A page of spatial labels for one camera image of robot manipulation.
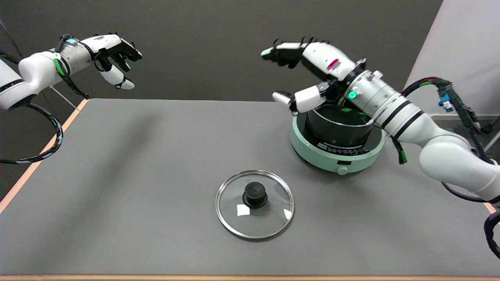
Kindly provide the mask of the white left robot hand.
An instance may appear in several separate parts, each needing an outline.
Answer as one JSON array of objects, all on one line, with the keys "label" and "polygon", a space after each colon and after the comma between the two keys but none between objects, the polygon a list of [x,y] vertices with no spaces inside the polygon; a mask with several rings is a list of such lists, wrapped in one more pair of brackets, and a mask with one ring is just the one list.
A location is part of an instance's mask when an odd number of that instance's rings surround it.
[{"label": "white left robot hand", "polygon": [[123,72],[130,71],[128,61],[137,62],[143,58],[142,53],[117,33],[93,37],[80,41],[90,54],[91,61],[100,75],[115,89],[134,89],[134,83]]}]

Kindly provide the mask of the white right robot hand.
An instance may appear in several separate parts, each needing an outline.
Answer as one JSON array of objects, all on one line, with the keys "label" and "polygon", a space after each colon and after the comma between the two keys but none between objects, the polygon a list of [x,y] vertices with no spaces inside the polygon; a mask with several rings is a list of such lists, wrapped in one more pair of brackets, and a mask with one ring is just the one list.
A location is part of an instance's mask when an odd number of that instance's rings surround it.
[{"label": "white right robot hand", "polygon": [[299,63],[321,80],[294,94],[275,91],[273,100],[285,105],[293,114],[311,111],[327,101],[339,101],[352,80],[366,70],[366,58],[351,60],[328,40],[303,37],[300,42],[283,41],[280,38],[273,46],[261,52],[263,60],[294,69]]}]

